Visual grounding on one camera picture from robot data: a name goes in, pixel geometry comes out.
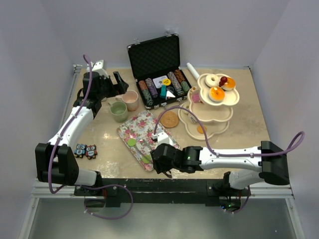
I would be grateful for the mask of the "pink ceramic cup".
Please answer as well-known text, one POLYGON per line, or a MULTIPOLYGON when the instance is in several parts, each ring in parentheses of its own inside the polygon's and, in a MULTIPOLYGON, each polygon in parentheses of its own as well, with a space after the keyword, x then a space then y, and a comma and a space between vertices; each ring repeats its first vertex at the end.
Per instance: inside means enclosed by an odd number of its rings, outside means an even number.
POLYGON ((126 104, 128 111, 135 111, 139 107, 139 95, 134 90, 127 90, 126 93, 115 96, 116 101, 121 101, 126 104))

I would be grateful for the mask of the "green macaron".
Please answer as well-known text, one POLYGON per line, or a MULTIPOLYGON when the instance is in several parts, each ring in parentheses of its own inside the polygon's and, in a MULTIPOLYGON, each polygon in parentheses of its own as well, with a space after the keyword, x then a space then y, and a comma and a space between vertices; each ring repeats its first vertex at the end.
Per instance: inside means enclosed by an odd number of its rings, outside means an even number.
POLYGON ((144 164, 149 164, 149 163, 151 163, 151 162, 152 162, 151 156, 150 156, 150 155, 145 155, 145 156, 143 156, 143 157, 142 157, 142 162, 143 162, 144 164))
POLYGON ((136 145, 136 140, 134 138, 130 138, 128 141, 127 141, 127 145, 129 147, 135 147, 136 145))

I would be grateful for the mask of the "green ceramic cup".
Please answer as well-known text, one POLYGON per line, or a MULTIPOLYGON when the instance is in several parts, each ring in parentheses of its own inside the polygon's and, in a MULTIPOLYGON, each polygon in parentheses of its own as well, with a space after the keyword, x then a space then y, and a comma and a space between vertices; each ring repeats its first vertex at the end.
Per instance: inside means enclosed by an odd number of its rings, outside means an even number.
POLYGON ((125 122, 128 119, 128 109, 123 102, 108 102, 110 113, 116 122, 125 122))

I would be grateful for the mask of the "floral serving tray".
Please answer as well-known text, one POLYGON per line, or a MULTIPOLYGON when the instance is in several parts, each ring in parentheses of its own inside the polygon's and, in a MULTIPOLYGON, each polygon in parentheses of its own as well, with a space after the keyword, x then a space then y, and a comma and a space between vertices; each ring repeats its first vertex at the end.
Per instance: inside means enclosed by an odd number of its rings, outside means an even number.
POLYGON ((157 143, 152 140, 152 133, 154 132, 156 122, 157 118, 150 111, 142 111, 117 128, 117 133, 125 146, 129 149, 140 166, 147 172, 154 169, 153 162, 144 164, 142 162, 142 156, 134 147, 129 147, 127 141, 130 138, 134 138, 137 143, 137 148, 143 154, 151 156, 150 152, 157 146, 157 143))

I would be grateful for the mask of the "woven rattan coaster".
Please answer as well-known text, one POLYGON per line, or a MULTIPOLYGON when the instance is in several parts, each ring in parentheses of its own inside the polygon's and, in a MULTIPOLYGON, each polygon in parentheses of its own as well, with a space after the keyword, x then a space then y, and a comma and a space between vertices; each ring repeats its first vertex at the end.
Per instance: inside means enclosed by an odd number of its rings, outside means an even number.
POLYGON ((173 128, 178 125, 179 118, 176 113, 167 111, 162 115, 160 122, 166 128, 173 128))

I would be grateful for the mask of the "orange round biscuit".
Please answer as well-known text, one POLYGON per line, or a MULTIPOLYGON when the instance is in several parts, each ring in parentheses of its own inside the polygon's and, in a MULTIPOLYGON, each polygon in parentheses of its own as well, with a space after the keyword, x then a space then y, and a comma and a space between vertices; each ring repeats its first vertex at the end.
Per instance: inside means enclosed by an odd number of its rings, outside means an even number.
POLYGON ((197 127, 197 131, 198 131, 200 134, 203 134, 203 129, 202 129, 201 126, 198 126, 198 127, 197 127))

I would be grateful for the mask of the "white glazed donut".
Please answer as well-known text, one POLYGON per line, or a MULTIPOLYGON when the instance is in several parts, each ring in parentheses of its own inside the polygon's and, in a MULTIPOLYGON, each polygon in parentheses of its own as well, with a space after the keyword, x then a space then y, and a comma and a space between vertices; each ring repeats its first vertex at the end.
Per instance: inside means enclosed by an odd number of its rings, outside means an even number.
POLYGON ((181 106, 182 109, 181 109, 181 112, 184 114, 184 115, 188 115, 189 114, 189 105, 183 105, 181 106))
POLYGON ((215 74, 208 74, 205 77, 205 83, 208 87, 218 87, 219 86, 220 79, 217 75, 215 74))

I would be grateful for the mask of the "pink wafer sweet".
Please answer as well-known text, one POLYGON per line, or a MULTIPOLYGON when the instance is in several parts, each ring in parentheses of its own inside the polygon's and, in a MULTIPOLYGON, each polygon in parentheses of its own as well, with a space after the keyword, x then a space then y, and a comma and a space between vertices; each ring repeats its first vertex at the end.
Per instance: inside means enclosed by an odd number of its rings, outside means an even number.
POLYGON ((200 99, 199 93, 193 93, 191 95, 191 100, 193 103, 200 103, 201 99, 200 99))

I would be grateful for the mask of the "cream three-tier cake stand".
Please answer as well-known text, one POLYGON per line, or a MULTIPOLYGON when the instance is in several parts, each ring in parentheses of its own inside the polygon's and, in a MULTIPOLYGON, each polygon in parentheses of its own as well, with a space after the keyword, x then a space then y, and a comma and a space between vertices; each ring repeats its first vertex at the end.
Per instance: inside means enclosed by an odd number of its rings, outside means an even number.
MULTIPOLYGON (((189 90, 187 94, 187 102, 183 105, 189 105, 189 114, 184 115, 181 110, 178 110, 178 117, 185 126, 185 131, 188 136, 197 141, 204 141, 204 134, 207 134, 208 138, 212 138, 215 135, 224 133, 229 127, 229 121, 233 117, 233 106, 235 106, 240 96, 236 87, 231 91, 225 91, 225 98, 222 102, 213 102, 209 96, 210 87, 205 83, 205 77, 208 75, 202 74, 196 80, 197 90, 192 92, 189 90), (193 103, 191 95, 193 93, 199 93, 201 102, 193 103), (201 126, 203 134, 197 131, 197 127, 201 126)), ((215 74, 219 77, 219 86, 222 86, 221 78, 230 77, 228 75, 218 73, 215 74)))

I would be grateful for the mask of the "orange glazed donut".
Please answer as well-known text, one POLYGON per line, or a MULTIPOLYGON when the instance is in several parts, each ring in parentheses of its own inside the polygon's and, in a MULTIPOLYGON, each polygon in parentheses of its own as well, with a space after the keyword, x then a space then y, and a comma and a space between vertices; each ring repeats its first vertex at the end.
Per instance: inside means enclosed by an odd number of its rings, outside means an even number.
POLYGON ((222 86, 221 88, 225 91, 231 91, 236 87, 236 82, 230 77, 222 77, 221 78, 222 86))

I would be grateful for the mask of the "metal tongs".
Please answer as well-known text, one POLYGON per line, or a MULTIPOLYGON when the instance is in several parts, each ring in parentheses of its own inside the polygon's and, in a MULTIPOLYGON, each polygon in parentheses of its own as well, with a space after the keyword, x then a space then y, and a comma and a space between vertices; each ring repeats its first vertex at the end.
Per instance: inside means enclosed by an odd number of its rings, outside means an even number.
POLYGON ((143 157, 145 156, 145 154, 143 154, 138 148, 137 148, 137 144, 135 145, 135 150, 143 157))

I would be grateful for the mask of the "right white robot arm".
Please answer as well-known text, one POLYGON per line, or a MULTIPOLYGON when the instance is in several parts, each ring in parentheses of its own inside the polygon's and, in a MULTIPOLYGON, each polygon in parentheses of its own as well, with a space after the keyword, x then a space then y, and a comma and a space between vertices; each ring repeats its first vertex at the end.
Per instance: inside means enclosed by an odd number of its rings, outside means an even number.
POLYGON ((216 149, 189 146, 182 150, 162 143, 151 151, 154 170, 167 174, 172 169, 195 173, 216 168, 228 168, 222 190, 232 196, 252 184, 266 182, 271 185, 289 185, 287 154, 270 141, 245 149, 216 149))

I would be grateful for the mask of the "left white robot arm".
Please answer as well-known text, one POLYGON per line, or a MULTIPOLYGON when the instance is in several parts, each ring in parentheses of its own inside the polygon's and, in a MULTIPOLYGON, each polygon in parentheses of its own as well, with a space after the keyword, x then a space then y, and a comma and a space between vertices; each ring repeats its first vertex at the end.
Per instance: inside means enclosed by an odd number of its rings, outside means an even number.
POLYGON ((129 85, 119 72, 113 72, 116 84, 109 76, 94 71, 85 73, 83 87, 77 93, 67 121, 47 143, 35 148, 37 178, 40 182, 65 186, 85 185, 91 195, 103 191, 103 183, 96 171, 81 169, 74 156, 79 137, 95 118, 104 98, 124 94, 129 85))

